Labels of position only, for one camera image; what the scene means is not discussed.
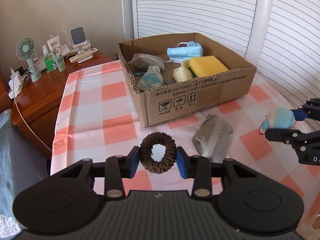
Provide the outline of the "blue white round plush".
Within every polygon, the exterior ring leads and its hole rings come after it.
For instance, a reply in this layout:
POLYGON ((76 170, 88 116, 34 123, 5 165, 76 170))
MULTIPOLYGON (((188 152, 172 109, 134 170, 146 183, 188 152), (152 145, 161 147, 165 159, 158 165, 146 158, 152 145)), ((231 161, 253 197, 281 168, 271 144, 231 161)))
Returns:
POLYGON ((296 123, 293 111, 285 108, 277 108, 268 113, 259 128, 259 134, 265 134, 269 128, 291 129, 296 123))

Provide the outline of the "grey sachet bag with lace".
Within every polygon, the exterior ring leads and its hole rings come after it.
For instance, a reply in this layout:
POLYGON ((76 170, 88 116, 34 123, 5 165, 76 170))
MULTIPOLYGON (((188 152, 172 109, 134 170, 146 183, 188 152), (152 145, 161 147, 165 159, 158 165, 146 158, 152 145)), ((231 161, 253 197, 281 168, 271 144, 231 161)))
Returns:
POLYGON ((223 117, 208 114, 191 141, 200 156, 222 163, 226 158, 226 148, 232 133, 232 126, 223 117))

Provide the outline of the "yellow microfiber cloth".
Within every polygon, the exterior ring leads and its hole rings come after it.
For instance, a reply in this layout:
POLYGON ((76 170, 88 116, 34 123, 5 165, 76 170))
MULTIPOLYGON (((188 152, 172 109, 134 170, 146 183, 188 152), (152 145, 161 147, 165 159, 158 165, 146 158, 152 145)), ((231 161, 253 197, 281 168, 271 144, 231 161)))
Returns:
POLYGON ((181 62, 181 66, 174 70, 172 78, 176 82, 184 82, 193 78, 193 74, 189 70, 189 60, 184 60, 181 62))

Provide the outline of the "blue patterned sachet pouch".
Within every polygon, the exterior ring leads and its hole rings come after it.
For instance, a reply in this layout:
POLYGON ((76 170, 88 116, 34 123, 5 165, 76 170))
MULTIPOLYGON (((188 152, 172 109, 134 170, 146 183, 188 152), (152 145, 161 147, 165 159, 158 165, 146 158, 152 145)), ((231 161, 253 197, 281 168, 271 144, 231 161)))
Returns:
POLYGON ((148 69, 135 73, 135 76, 141 77, 137 83, 137 87, 141 92, 164 85, 159 66, 149 66, 148 69))

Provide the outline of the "yellow green sponge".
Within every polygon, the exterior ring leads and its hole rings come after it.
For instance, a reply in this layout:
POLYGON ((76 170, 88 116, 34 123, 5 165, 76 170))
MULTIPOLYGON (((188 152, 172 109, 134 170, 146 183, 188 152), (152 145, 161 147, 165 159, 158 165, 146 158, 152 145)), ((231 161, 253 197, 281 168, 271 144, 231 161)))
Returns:
POLYGON ((189 60, 188 69, 194 77, 213 76, 229 71, 215 56, 193 57, 189 60))

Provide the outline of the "blue face mask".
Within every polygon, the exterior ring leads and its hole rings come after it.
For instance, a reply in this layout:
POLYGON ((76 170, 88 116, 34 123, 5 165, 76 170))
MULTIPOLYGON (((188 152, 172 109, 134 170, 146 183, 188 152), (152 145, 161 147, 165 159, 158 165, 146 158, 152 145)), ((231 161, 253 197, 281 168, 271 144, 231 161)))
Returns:
POLYGON ((167 49, 167 56, 171 62, 181 63, 193 57, 202 57, 203 48, 194 41, 180 42, 176 47, 167 49))

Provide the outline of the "orange white checkered tablecloth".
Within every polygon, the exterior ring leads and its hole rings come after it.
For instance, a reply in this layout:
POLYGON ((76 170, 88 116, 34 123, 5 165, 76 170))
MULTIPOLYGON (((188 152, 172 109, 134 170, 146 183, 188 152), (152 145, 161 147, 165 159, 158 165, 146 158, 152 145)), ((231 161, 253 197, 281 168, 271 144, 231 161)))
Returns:
POLYGON ((319 213, 319 167, 298 162, 295 151, 281 142, 269 142, 258 130, 267 113, 290 104, 260 75, 246 96, 189 117, 144 128, 139 123, 125 76, 118 62, 85 68, 69 75, 55 126, 51 172, 91 158, 103 162, 126 155, 152 132, 170 135, 188 155, 191 141, 208 114, 225 118, 233 133, 227 156, 290 187, 303 199, 304 214, 298 232, 312 229, 319 213))

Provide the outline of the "brown cardboard box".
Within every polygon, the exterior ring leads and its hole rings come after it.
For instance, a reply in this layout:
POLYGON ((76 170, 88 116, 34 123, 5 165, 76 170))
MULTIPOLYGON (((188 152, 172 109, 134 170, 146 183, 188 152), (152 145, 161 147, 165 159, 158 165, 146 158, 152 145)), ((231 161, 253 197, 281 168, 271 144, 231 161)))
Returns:
POLYGON ((234 51, 199 33, 156 35, 120 42, 118 55, 139 122, 144 128, 184 118, 246 95, 257 71, 234 51), (149 54, 168 61, 168 48, 189 41, 198 42, 205 56, 215 56, 228 71, 141 92, 137 86, 138 70, 130 63, 133 56, 149 54))

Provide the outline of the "white louvered wardrobe door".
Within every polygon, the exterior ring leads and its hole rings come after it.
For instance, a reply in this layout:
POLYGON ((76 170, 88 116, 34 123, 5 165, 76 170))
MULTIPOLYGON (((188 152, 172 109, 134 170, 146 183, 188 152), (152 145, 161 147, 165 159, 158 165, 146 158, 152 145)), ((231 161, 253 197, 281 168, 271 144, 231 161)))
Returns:
POLYGON ((319 0, 132 0, 135 37, 201 33, 289 102, 319 97, 319 0))

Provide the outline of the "blue grey pillow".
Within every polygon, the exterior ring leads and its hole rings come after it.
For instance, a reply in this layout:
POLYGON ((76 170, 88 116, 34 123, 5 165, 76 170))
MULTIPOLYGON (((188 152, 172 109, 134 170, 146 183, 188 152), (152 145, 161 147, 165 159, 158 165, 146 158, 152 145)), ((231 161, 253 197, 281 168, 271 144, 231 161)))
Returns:
POLYGON ((12 124, 12 110, 1 113, 1 239, 13 239, 20 233, 12 205, 16 196, 48 177, 44 157, 12 124))

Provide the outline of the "wooden nightstand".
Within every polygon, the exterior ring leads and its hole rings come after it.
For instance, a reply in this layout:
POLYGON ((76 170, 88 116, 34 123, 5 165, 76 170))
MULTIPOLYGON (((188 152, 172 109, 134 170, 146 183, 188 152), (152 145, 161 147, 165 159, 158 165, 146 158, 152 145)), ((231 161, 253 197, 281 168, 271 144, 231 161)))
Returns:
POLYGON ((101 52, 95 53, 92 59, 80 64, 65 59, 64 72, 44 72, 35 83, 24 83, 12 109, 12 123, 46 158, 52 157, 56 119, 69 74, 110 61, 112 59, 101 52))

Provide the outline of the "white remote control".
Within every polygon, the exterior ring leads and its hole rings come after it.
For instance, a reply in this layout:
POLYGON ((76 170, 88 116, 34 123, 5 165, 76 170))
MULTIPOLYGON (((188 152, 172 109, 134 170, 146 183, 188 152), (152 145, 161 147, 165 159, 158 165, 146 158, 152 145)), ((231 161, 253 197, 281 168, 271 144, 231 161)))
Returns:
POLYGON ((89 50, 84 50, 80 53, 77 53, 73 57, 69 58, 71 63, 83 63, 93 58, 93 55, 98 52, 97 48, 91 48, 89 50))

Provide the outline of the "green bottle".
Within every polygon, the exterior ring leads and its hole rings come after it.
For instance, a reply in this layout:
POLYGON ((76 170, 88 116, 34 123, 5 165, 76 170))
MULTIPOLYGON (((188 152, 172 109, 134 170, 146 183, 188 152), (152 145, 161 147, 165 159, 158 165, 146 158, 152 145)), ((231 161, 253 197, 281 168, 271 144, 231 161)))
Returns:
POLYGON ((53 60, 52 55, 44 56, 42 59, 43 59, 46 71, 48 73, 51 72, 51 71, 54 71, 56 69, 56 65, 55 65, 55 62, 53 60))

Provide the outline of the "phone on white stand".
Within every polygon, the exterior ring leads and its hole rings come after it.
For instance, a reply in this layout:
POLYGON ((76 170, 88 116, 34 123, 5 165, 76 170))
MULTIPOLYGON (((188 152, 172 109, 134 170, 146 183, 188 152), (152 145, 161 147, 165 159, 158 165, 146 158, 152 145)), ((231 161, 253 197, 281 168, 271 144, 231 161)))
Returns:
POLYGON ((84 51, 84 46, 88 44, 85 30, 82 26, 70 30, 72 47, 77 48, 79 52, 84 51))

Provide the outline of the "white power strip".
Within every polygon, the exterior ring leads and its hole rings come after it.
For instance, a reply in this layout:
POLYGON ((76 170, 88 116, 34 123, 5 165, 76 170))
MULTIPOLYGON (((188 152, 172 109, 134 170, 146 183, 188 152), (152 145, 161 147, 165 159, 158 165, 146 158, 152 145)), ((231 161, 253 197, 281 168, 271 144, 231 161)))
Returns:
POLYGON ((21 75, 19 71, 11 69, 11 76, 9 80, 9 98, 14 99, 23 90, 24 82, 28 79, 28 74, 21 75))

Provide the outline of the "white tube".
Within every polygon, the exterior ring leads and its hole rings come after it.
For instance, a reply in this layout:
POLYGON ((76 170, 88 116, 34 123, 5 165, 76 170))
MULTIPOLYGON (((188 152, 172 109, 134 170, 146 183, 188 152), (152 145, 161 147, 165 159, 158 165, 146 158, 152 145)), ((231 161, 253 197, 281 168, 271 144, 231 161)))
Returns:
POLYGON ((47 44, 51 52, 54 52, 56 48, 61 48, 59 35, 51 36, 50 39, 47 41, 47 44))

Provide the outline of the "green desk fan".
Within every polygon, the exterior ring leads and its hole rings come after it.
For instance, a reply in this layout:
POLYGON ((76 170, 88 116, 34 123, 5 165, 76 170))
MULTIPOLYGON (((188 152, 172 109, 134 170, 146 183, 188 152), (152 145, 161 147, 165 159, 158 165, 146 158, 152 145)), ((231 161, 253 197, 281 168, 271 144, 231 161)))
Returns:
POLYGON ((42 77, 42 74, 37 67, 39 59, 35 57, 36 60, 34 61, 35 53, 36 42, 33 38, 24 37, 18 42, 16 46, 16 55, 19 59, 27 61, 27 64, 29 66, 28 69, 30 78, 33 83, 35 83, 42 77))

